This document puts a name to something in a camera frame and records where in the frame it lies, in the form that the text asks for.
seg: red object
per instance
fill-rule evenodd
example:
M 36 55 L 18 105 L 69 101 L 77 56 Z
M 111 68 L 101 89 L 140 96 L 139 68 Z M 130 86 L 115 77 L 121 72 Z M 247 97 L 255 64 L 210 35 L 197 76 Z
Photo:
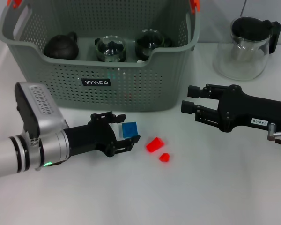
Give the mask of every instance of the red object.
M 192 14 L 195 14 L 195 6 L 197 7 L 197 12 L 201 12 L 200 0 L 191 0 Z
M 22 0 L 14 0 L 15 4 L 17 4 L 17 6 L 19 6 L 22 3 Z
M 159 160 L 162 162 L 167 163 L 170 160 L 170 155 L 169 153 L 163 153 L 160 157 Z
M 160 149 L 162 146 L 164 146 L 162 139 L 159 137 L 156 137 L 153 141 L 151 141 L 147 145 L 147 150 L 152 153 L 152 152 L 155 152 L 156 150 Z
M 7 0 L 7 5 L 9 6 L 11 2 L 12 0 Z M 14 2 L 13 7 L 17 8 L 22 3 L 22 0 L 14 0 Z

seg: black teapot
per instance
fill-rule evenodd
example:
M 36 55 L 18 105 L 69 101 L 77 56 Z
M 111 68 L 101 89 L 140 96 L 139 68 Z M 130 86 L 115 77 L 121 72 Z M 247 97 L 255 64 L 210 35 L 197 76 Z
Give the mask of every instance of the black teapot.
M 75 32 L 70 32 L 68 35 L 57 35 L 47 43 L 44 54 L 54 59 L 75 60 L 79 53 L 77 40 Z

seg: black pitcher handle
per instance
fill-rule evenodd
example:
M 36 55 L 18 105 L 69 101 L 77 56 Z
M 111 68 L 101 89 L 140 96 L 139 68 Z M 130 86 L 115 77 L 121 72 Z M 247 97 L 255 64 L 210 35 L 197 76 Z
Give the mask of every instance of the black pitcher handle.
M 78 37 L 77 37 L 77 34 L 75 32 L 70 32 L 68 33 L 67 35 L 69 38 L 71 38 L 75 43 L 77 43 L 77 40 L 78 40 Z
M 171 48 L 171 47 L 173 47 L 173 42 L 172 42 L 172 40 L 170 39 L 170 38 L 165 38 L 165 40 L 164 40 L 164 47 L 165 48 Z
M 272 37 L 270 38 L 269 44 L 270 44 L 270 54 L 274 53 L 276 51 L 276 47 L 278 44 L 279 35 L 281 32 L 281 24 L 278 22 L 272 22 Z
M 100 41 L 100 40 L 101 40 L 101 39 L 97 38 L 97 39 L 95 40 L 95 45 L 97 45 L 98 41 Z

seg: black pitcher lid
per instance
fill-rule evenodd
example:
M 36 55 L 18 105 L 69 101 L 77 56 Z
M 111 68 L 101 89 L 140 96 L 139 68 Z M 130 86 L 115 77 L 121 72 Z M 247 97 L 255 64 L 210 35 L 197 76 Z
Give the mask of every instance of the black pitcher lid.
M 232 33 L 250 41 L 263 41 L 272 34 L 272 23 L 269 20 L 261 21 L 252 17 L 241 17 L 232 24 Z
M 49 45 L 54 49 L 63 49 L 74 45 L 74 42 L 66 35 L 57 35 L 50 40 Z

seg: small red block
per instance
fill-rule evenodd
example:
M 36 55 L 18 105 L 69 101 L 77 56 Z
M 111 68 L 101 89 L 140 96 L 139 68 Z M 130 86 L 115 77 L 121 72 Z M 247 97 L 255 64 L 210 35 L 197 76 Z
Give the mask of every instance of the small red block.
M 170 155 L 169 153 L 163 153 L 160 157 L 159 160 L 162 162 L 168 162 L 170 160 Z
M 147 145 L 147 150 L 149 152 L 155 152 L 156 150 L 160 149 L 162 146 L 164 146 L 162 139 L 159 137 L 156 137 L 153 141 L 151 141 Z

